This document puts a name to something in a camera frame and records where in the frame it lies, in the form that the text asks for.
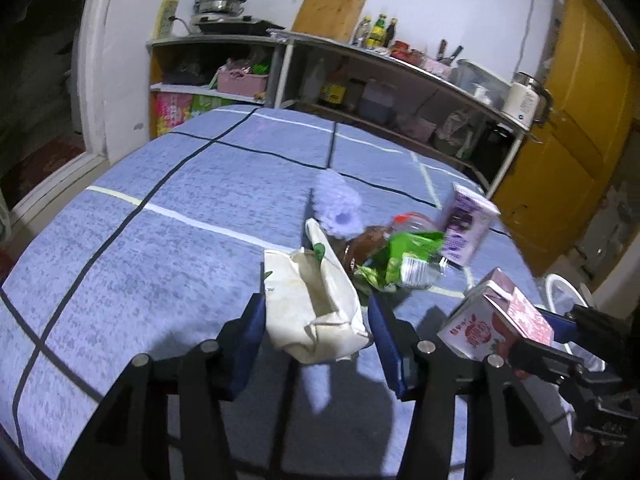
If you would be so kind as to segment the wooden cutting board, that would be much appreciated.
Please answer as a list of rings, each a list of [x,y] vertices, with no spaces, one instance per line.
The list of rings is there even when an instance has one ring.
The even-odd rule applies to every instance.
[[[304,0],[292,32],[349,42],[367,0]]]

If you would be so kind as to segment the brown candy wrapper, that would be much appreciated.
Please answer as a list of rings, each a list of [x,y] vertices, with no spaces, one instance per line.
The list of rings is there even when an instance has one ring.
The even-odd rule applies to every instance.
[[[349,276],[353,276],[357,266],[362,266],[385,247],[390,238],[400,232],[434,232],[435,223],[425,214],[407,212],[398,214],[388,226],[368,226],[362,234],[346,243],[342,263]]]

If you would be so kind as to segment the steel pot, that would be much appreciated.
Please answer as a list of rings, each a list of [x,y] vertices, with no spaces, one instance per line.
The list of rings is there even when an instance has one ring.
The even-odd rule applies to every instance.
[[[246,0],[196,0],[198,13],[241,15]]]

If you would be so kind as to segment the cooking oil bottle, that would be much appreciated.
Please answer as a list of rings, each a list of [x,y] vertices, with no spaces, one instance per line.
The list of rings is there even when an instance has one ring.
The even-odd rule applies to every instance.
[[[341,106],[344,101],[347,83],[346,63],[342,61],[326,76],[326,80],[322,84],[319,100],[329,106]]]

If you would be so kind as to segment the clear plastic storage box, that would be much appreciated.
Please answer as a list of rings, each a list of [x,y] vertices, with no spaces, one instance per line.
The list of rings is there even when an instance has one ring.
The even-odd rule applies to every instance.
[[[510,84],[486,68],[464,58],[452,70],[450,82],[474,99],[495,108],[503,106]]]

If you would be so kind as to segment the clear plastic bottle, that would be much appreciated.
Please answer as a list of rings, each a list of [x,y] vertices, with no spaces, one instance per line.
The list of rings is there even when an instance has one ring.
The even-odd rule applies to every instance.
[[[365,16],[356,27],[354,36],[352,37],[352,45],[356,47],[362,47],[369,37],[370,28],[371,18],[370,16]]]

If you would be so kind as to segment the dark soy sauce bottle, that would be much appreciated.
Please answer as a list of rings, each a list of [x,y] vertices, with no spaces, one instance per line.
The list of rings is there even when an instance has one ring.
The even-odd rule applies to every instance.
[[[383,41],[383,47],[387,48],[390,43],[392,42],[392,40],[395,37],[395,32],[396,32],[396,25],[397,25],[397,20],[396,18],[392,18],[390,20],[390,24],[388,24],[386,31],[385,31],[385,36],[384,36],[384,41]]]

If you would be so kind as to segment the red lidded jar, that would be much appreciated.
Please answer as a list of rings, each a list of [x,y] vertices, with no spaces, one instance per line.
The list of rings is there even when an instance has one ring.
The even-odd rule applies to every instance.
[[[392,58],[396,58],[396,60],[409,62],[411,58],[409,45],[405,42],[396,40],[390,47],[390,56]]]

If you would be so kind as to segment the green snack bag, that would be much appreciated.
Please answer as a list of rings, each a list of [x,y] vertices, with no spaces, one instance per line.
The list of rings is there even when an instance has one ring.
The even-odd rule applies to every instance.
[[[357,264],[355,275],[380,292],[430,288],[446,268],[440,254],[444,240],[439,231],[398,232],[365,263]]]

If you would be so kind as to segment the pink strawberry milk carton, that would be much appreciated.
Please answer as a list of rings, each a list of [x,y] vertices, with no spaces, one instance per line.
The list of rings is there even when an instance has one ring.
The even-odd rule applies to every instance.
[[[483,361],[498,354],[506,360],[521,339],[551,346],[554,330],[514,281],[495,268],[466,294],[437,336],[462,358]]]

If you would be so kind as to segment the green cap sauce bottle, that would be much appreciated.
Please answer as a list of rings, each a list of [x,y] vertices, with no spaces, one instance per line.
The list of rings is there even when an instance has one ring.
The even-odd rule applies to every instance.
[[[374,49],[377,47],[381,47],[385,36],[386,36],[386,15],[380,14],[378,19],[372,25],[371,30],[369,32],[369,36],[367,38],[367,48]]]

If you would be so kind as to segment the blue checked tablecloth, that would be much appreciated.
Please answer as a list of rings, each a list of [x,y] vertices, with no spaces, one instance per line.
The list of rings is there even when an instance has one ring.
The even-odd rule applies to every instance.
[[[178,356],[242,313],[265,250],[305,243],[326,168],[360,194],[367,224],[434,216],[466,183],[355,127],[231,105],[139,148],[60,211],[1,287],[1,426],[36,468],[58,475],[134,356]],[[264,342],[222,412],[244,472],[388,479],[412,407],[387,389],[373,349],[296,366]]]

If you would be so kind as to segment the pink plastic basket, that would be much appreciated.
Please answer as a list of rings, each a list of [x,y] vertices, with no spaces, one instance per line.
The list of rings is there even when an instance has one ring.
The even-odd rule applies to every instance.
[[[254,98],[267,89],[268,76],[247,73],[245,70],[218,70],[216,88],[220,92]]]

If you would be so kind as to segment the white trash bin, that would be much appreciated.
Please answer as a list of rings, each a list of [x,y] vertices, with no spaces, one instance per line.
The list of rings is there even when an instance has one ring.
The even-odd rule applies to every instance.
[[[561,275],[555,273],[550,273],[544,278],[544,298],[546,298],[547,309],[558,315],[567,314],[576,304],[590,308],[590,304],[580,291]],[[574,342],[562,344],[562,347],[567,353],[578,356],[585,361],[588,367],[591,367],[590,362],[594,356],[588,351]]]

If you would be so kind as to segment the cream paper bag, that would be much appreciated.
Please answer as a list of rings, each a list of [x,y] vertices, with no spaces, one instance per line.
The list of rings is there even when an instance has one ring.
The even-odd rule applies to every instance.
[[[309,249],[264,252],[268,336],[304,365],[350,360],[373,342],[356,288],[318,221],[305,232]]]

